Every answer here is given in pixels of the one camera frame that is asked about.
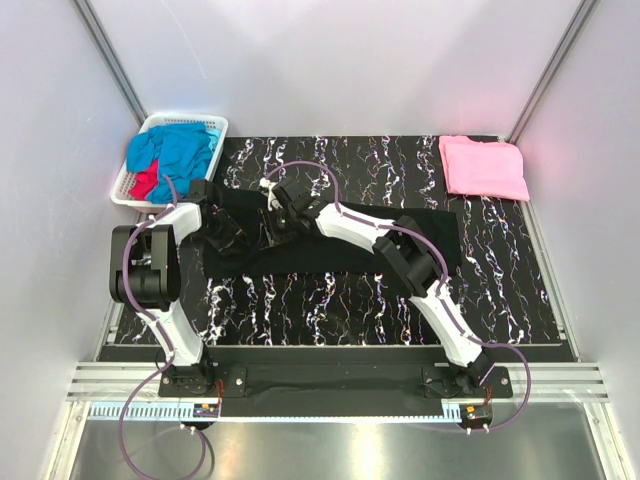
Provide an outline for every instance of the marble pattern tabletop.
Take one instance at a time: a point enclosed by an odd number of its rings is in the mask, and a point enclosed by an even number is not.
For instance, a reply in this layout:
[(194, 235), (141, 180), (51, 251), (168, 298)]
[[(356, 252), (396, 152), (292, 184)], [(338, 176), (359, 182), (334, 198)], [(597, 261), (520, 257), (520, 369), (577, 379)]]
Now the marble pattern tabletop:
[[(336, 174), (344, 201), (456, 212), (463, 262), (451, 280), (452, 297), (468, 325), (487, 341), (559, 342), (520, 205), (447, 194), (438, 137), (228, 138), (224, 151), (216, 179), (230, 187), (257, 189), (273, 167), (311, 160)], [(285, 171), (315, 192), (331, 188), (320, 170)], [(180, 263), (184, 310), (210, 346), (438, 343), (383, 275), (328, 272), (213, 282), (202, 274), (201, 251), (188, 241)], [(142, 320), (125, 310), (115, 343), (156, 342)]]

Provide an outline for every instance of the white wall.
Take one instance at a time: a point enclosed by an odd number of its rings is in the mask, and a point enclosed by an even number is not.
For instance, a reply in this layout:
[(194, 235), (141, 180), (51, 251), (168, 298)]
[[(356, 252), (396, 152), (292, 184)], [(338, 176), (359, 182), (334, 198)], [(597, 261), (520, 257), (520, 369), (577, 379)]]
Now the white wall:
[(149, 111), (231, 135), (507, 135), (578, 0), (93, 0)]
[(640, 3), (601, 2), (520, 147), (578, 348), (640, 471)]
[(136, 124), (67, 0), (1, 0), (2, 478), (34, 479), (108, 304), (109, 188)]

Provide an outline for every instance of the pink towel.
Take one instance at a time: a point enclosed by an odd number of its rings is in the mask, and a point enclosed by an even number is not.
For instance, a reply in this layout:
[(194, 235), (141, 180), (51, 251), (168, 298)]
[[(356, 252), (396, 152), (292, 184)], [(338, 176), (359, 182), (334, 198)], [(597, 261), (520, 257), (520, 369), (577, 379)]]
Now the pink towel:
[(515, 145), (442, 136), (440, 155), (449, 193), (529, 200), (522, 154)]

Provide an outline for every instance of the wire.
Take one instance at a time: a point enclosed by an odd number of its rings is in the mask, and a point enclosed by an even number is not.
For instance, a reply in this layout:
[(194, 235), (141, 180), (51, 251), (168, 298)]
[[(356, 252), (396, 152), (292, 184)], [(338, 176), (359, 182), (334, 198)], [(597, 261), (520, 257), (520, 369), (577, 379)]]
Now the wire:
[[(136, 395), (138, 395), (140, 390), (142, 390), (145, 387), (145, 385), (147, 385), (151, 380), (153, 380), (155, 377), (162, 374), (163, 372), (167, 371), (171, 367), (171, 365), (173, 365), (173, 361), (175, 358), (175, 351), (174, 351), (173, 343), (171, 342), (171, 338), (169, 338), (169, 335), (167, 334), (162, 324), (158, 323), (156, 317), (153, 316), (151, 312), (149, 312), (144, 307), (142, 307), (142, 305), (138, 303), (138, 301), (135, 299), (133, 295), (133, 291), (131, 290), (131, 284), (129, 283), (129, 258), (131, 256), (131, 249), (133, 248), (133, 245), (136, 239), (138, 238), (138, 236), (147, 227), (153, 225), (153, 223), (157, 222), (158, 220), (166, 216), (168, 213), (172, 212), (176, 207), (176, 204), (178, 202), (178, 194), (176, 192), (175, 186), (173, 185), (173, 182), (171, 181), (169, 176), (163, 175), (163, 177), (167, 181), (167, 183), (169, 184), (169, 188), (171, 189), (173, 203), (170, 206), (168, 206), (165, 210), (160, 212), (158, 215), (156, 215), (154, 219), (149, 219), (141, 223), (133, 231), (133, 233), (129, 237), (129, 240), (127, 240), (127, 244), (125, 245), (125, 248), (124, 248), (124, 254), (122, 256), (122, 283), (124, 284), (124, 290), (127, 294), (127, 299), (129, 300), (129, 303), (133, 306), (133, 308), (136, 309), (136, 311), (138, 311), (139, 313), (147, 317), (149, 319), (149, 322), (156, 327), (156, 329), (158, 330), (158, 332), (160, 333), (164, 342), (167, 345), (167, 350), (169, 351), (168, 361), (161, 368), (158, 368), (155, 372), (153, 372), (151, 375), (145, 378), (142, 382), (140, 382), (140, 384), (136, 388), (133, 389), (133, 391), (129, 395), (129, 398), (127, 398), (126, 402), (124, 402), (124, 406), (122, 407), (122, 411), (120, 412), (120, 416), (118, 417), (118, 443), (120, 446), (120, 452), (122, 453), (122, 458), (124, 459), (125, 463), (129, 466), (129, 468), (136, 475), (138, 475), (140, 478), (143, 478), (145, 480), (160, 480), (160, 479), (147, 475), (133, 463), (133, 460), (131, 459), (131, 455), (129, 454), (129, 452), (127, 452), (127, 448), (124, 443), (124, 417), (127, 411), (129, 410), (129, 405), (131, 405), (131, 402), (136, 397)], [(200, 439), (200, 443), (202, 444), (202, 453), (200, 455), (200, 460), (198, 461), (198, 464), (193, 469), (193, 471), (188, 475), (182, 477), (180, 480), (190, 480), (193, 477), (195, 477), (200, 471), (200, 469), (202, 468), (202, 465), (204, 464), (204, 460), (207, 456), (207, 444), (208, 444), (207, 437), (205, 437), (205, 435), (200, 430), (197, 430), (193, 427), (190, 429), (190, 431), (192, 435), (194, 433), (198, 435)]]
[[(361, 218), (357, 215), (353, 215), (349, 212), (343, 212), (342, 209), (340, 208), (340, 190), (338, 187), (338, 180), (336, 178), (336, 176), (333, 174), (333, 172), (331, 170), (329, 170), (329, 168), (325, 165), (319, 164), (319, 163), (314, 163), (314, 162), (308, 162), (305, 160), (296, 160), (294, 162), (289, 162), (289, 163), (285, 163), (282, 165), (277, 166), (276, 168), (274, 168), (273, 170), (271, 170), (269, 173), (267, 173), (266, 178), (270, 178), (271, 176), (273, 176), (276, 172), (278, 172), (279, 170), (282, 170), (283, 168), (286, 167), (291, 167), (294, 165), (309, 165), (312, 167), (316, 167), (319, 168), (320, 170), (322, 170), (323, 172), (327, 173), (329, 175), (329, 177), (331, 178), (331, 181), (333, 183), (333, 188), (334, 188), (334, 205), (336, 207), (336, 210), (338, 211), (338, 213), (340, 213), (341, 215), (350, 218), (351, 220), (355, 220), (357, 222), (363, 223), (365, 225), (368, 226), (372, 226), (375, 228), (381, 228), (384, 230), (394, 230), (400, 233), (404, 233), (407, 235), (412, 236), (413, 238), (421, 241), (422, 243), (424, 243), (427, 248), (429, 249), (429, 251), (433, 254), (433, 256), (436, 258), (436, 260), (438, 261), (438, 263), (440, 264), (440, 269), (442, 271), (442, 275), (440, 277), (440, 283), (438, 284), (438, 286), (436, 287), (436, 295), (440, 295), (441, 289), (444, 285), (446, 285), (447, 280), (449, 278), (449, 269), (447, 267), (447, 262), (445, 261), (444, 257), (442, 256), (442, 253), (438, 250), (438, 248), (432, 243), (430, 242), (427, 238), (425, 238), (423, 235), (420, 235), (417, 232), (414, 232), (413, 230), (409, 230), (407, 228), (403, 228), (403, 227), (399, 227), (397, 225), (377, 225), (367, 219)], [(483, 342), (482, 340), (478, 339), (475, 337), (475, 335), (473, 334), (473, 332), (467, 332), (462, 325), (460, 325), (460, 323), (456, 320), (455, 315), (453, 314), (453, 312), (451, 312), (451, 310), (449, 309), (449, 306), (447, 305), (447, 303), (443, 300), (440, 299), (440, 303), (442, 304), (442, 306), (444, 307), (444, 310), (447, 312), (447, 315), (449, 315), (449, 318), (451, 319), (451, 321), (453, 322), (453, 324), (455, 325), (456, 329), (460, 332), (460, 335), (466, 337), (469, 339), (469, 341), (475, 343), (476, 345), (480, 345), (481, 347), (484, 348), (490, 348), (490, 349), (495, 349), (495, 348), (504, 348), (507, 350), (512, 351), (513, 353), (515, 353), (519, 358), (520, 361), (522, 362), (522, 364), (524, 365), (524, 370), (527, 376), (527, 387), (525, 390), (525, 394), (524, 394), (524, 398), (522, 399), (522, 403), (520, 404), (520, 406), (518, 407), (518, 410), (516, 410), (516, 413), (509, 418), (508, 420), (505, 420), (503, 423), (496, 425), (495, 427), (492, 427), (491, 430), (500, 430), (510, 424), (512, 424), (520, 415), (522, 415), (522, 412), (525, 410), (525, 408), (527, 407), (528, 403), (529, 403), (529, 397), (531, 396), (531, 368), (529, 367), (529, 362), (527, 361), (526, 357), (523, 355), (523, 353), (518, 350), (516, 347), (514, 347), (513, 345), (510, 345), (508, 343), (487, 343), (487, 342)]]

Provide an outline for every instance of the gray floor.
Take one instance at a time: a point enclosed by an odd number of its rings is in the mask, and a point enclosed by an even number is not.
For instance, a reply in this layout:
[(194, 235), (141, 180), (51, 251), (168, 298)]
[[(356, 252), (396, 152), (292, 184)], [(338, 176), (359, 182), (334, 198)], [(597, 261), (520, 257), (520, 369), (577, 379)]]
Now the gray floor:
[[(503, 415), (509, 414), (501, 407)], [(169, 427), (125, 425), (129, 450)], [(215, 452), (196, 478), (211, 479), (603, 479), (579, 406), (531, 405), (503, 431), (467, 437), (436, 432), (443, 426), (340, 424), (229, 424), (206, 430)], [(134, 461), (162, 479), (186, 475), (200, 444), (174, 432), (147, 444)], [(115, 422), (89, 421), (73, 479), (137, 478), (123, 463)]]

